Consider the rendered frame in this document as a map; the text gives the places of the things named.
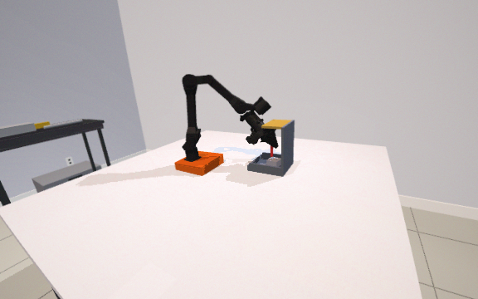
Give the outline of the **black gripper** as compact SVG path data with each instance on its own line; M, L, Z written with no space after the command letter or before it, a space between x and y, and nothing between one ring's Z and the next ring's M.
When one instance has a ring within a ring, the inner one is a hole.
M263 119L256 119L251 124L251 130L254 130L256 133L251 137L251 143L254 145L257 141L261 138L261 142L266 142L267 144L271 145L275 149L279 147L277 139L276 139L276 129L266 129L261 128L262 125L265 123Z

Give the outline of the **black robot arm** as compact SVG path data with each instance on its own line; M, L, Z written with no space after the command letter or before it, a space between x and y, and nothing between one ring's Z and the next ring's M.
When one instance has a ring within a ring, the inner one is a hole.
M198 85L205 84L208 84L221 96L223 96L238 114L244 114L246 112L244 115L240 115L240 121L245 120L249 126L251 126L251 124L259 118L258 115L264 115L271 108L271 105L262 96L254 104L246 103L241 98L233 95L225 86L216 81L211 75L185 75L183 77L183 88L186 93L188 128L186 132L186 142L183 144L182 148L186 155L186 159L183 160L189 162L193 162L202 158L199 156L198 147L196 146L197 142L201 138L201 129L197 127L195 95ZM248 110L249 112L247 112ZM254 110L258 115L254 112Z

